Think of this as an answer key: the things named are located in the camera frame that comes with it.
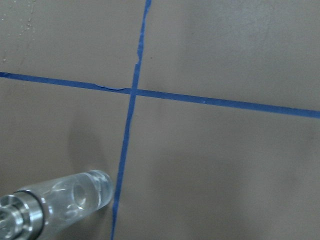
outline horizontal blue line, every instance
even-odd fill
[[[215,105],[215,106],[222,106],[222,107],[229,107],[229,108],[236,108],[236,109],[247,109],[247,110],[262,111],[262,112],[268,112],[268,113],[286,114],[286,115],[320,119],[320,111],[290,108],[285,106],[274,106],[274,105],[266,105],[266,104],[251,103],[251,102],[244,102],[244,101],[232,101],[232,100],[225,100],[225,99],[217,99],[217,98],[202,97],[202,96],[191,96],[191,95],[160,92],[160,91],[150,91],[150,90],[142,90],[142,89],[138,89],[136,94],[139,96],[151,97],[151,98],[157,98],[157,99],[168,99],[168,100],[176,100],[176,101],[190,102],[190,103],[197,103],[197,104],[207,104],[207,105]]]
[[[114,90],[112,88],[98,86],[94,83],[53,79],[53,78],[46,78],[46,77],[39,77],[39,76],[29,76],[29,75],[15,74],[15,73],[7,73],[7,72],[0,72],[0,77],[13,79],[13,80],[23,80],[23,81],[29,81],[29,82],[55,84],[55,85],[69,86],[69,87],[82,88],[82,89],[92,89],[92,90],[114,92],[114,93],[121,93],[121,94],[131,93],[131,88],[124,88],[124,89],[120,88],[120,90]],[[222,107],[229,107],[229,108],[247,109],[247,110],[254,110],[254,111],[261,111],[261,112],[268,112],[268,113],[285,114],[285,115],[320,119],[320,111],[291,108],[291,107],[285,107],[285,106],[274,106],[274,105],[259,104],[259,103],[252,103],[252,102],[233,101],[233,100],[225,100],[225,99],[202,97],[202,96],[191,96],[191,95],[161,92],[161,91],[150,91],[150,90],[143,90],[143,89],[137,89],[136,95],[143,96],[143,97],[157,98],[157,99],[168,99],[168,100],[190,102],[190,103],[197,103],[197,104],[207,104],[207,105],[222,106]]]
[[[8,73],[8,72],[0,72],[0,78],[22,80],[22,81],[36,82],[36,83],[43,83],[43,84],[54,84],[54,85],[68,86],[68,87],[81,88],[81,89],[92,89],[92,90],[121,93],[121,94],[131,93],[131,88],[114,88],[114,87],[101,86],[101,85],[88,83],[88,82],[54,79],[54,78],[47,78],[47,77],[41,77],[41,76],[29,76],[29,75],[22,75],[22,74]]]

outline blue tape strip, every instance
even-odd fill
[[[138,96],[320,119],[320,111],[138,89]]]
[[[130,139],[130,126],[131,126],[132,117],[135,110],[136,93],[137,93],[142,58],[144,53],[146,18],[147,18],[147,14],[150,9],[151,3],[152,3],[152,0],[146,0],[144,5],[139,44],[137,48],[138,62],[135,64],[135,67],[134,67],[130,102],[129,102],[128,113],[127,113],[126,122],[125,122],[121,156],[120,156],[118,175],[117,175],[116,187],[115,187],[115,193],[114,193],[114,199],[113,199],[114,202],[112,206],[112,227],[111,227],[111,235],[110,235],[111,240],[113,240],[115,237],[119,201],[120,201],[120,195],[121,195],[121,189],[122,189],[122,183],[123,183],[123,177],[124,177],[125,165],[126,165],[126,159],[127,159],[128,145],[129,145],[129,139]]]
[[[94,83],[88,83],[88,82],[69,81],[69,80],[54,79],[54,78],[47,78],[47,77],[40,77],[40,76],[29,76],[29,75],[15,74],[15,73],[9,73],[9,72],[0,72],[0,78],[15,79],[15,80],[28,81],[28,82],[43,83],[43,84],[54,84],[54,85],[61,85],[61,86],[68,86],[68,87],[82,88],[82,89],[92,89],[92,90],[114,92],[114,93],[121,93],[121,94],[131,93],[131,88],[113,88],[113,87],[107,87],[107,86],[100,86],[100,85],[97,85]]]

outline gray surface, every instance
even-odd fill
[[[116,240],[316,239],[317,119],[138,97]]]
[[[0,78],[0,196],[93,169],[115,183],[128,101],[125,94]],[[56,239],[105,240],[111,206]]]
[[[154,0],[139,88],[320,110],[320,1]]]
[[[144,0],[15,2],[0,2],[0,71],[131,86]]]

